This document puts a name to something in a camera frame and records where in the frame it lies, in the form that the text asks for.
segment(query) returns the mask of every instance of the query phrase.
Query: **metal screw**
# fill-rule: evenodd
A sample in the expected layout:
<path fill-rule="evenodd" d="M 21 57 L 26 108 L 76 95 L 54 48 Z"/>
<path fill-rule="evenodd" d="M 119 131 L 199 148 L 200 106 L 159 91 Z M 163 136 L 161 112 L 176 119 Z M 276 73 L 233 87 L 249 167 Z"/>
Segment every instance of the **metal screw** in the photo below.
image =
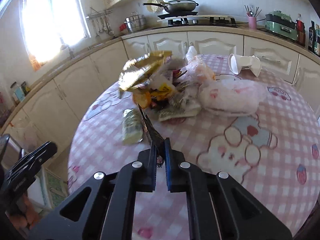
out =
<path fill-rule="evenodd" d="M 229 177 L 229 174 L 226 173 L 225 171 L 220 171 L 219 172 L 219 177 L 222 178 L 222 179 L 226 179 Z"/>
<path fill-rule="evenodd" d="M 102 179 L 104 177 L 104 174 L 102 172 L 96 172 L 93 177 L 95 179 Z"/>
<path fill-rule="evenodd" d="M 142 162 L 136 161 L 132 163 L 132 167 L 134 168 L 140 168 L 142 166 Z"/>
<path fill-rule="evenodd" d="M 180 167 L 182 167 L 184 169 L 188 169 L 188 168 L 190 168 L 190 163 L 188 163 L 188 162 L 180 163 Z"/>

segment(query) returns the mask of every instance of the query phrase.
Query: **stainless steel pot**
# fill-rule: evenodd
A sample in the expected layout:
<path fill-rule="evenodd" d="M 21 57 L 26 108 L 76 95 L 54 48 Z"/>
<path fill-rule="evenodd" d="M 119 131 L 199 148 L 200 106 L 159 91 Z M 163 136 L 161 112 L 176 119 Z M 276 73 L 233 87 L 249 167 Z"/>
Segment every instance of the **stainless steel pot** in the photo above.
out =
<path fill-rule="evenodd" d="M 126 18 L 124 23 L 129 33 L 141 31 L 147 27 L 147 21 L 143 14 L 132 13 L 132 16 Z"/>
<path fill-rule="evenodd" d="M 167 13 L 175 13 L 178 11 L 192 12 L 199 4 L 193 0 L 172 0 L 163 3 L 144 3 L 143 5 L 156 5 L 163 7 Z"/>

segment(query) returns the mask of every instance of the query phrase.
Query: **white paper cup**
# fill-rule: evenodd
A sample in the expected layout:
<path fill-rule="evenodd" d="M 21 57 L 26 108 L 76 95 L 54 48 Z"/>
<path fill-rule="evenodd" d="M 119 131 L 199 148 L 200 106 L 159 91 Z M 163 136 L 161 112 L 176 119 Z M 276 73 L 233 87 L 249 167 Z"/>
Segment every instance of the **white paper cup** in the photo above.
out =
<path fill-rule="evenodd" d="M 228 64 L 231 72 L 238 75 L 242 68 L 252 65 L 252 57 L 230 54 Z"/>

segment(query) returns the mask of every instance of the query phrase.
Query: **pan lid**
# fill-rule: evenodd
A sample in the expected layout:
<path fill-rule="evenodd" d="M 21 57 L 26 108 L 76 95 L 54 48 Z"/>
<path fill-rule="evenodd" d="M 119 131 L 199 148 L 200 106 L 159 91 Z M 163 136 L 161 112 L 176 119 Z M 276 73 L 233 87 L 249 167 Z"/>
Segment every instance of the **pan lid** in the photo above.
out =
<path fill-rule="evenodd" d="M 195 1 L 193 0 L 172 0 L 172 1 L 169 1 L 168 3 L 170 4 L 175 4 L 175 3 L 183 3 L 183 2 L 192 2 L 192 3 L 196 3 Z"/>

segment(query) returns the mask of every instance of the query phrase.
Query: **kitchen table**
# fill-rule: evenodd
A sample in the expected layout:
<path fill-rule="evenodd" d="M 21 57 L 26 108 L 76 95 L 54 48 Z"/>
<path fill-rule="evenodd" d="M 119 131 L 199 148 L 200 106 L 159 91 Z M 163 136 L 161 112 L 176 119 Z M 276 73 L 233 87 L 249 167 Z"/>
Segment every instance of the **kitchen table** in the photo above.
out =
<path fill-rule="evenodd" d="M 149 116 L 172 148 L 187 161 L 215 174 L 227 171 L 294 235 L 315 206 L 320 191 L 320 129 L 299 93 L 273 73 L 262 69 L 256 78 L 249 70 L 233 75 L 228 56 L 202 55 L 217 79 L 260 82 L 267 94 L 257 112 L 244 117 L 214 116 L 206 110 L 196 117 L 158 122 Z M 97 171 L 119 171 L 149 148 L 146 138 L 122 143 L 122 114 L 136 107 L 131 93 L 117 96 L 117 83 L 89 108 L 75 133 L 68 162 L 70 193 Z M 169 193 L 165 168 L 157 169 L 156 190 L 137 193 L 132 239 L 188 239 L 184 193 Z"/>

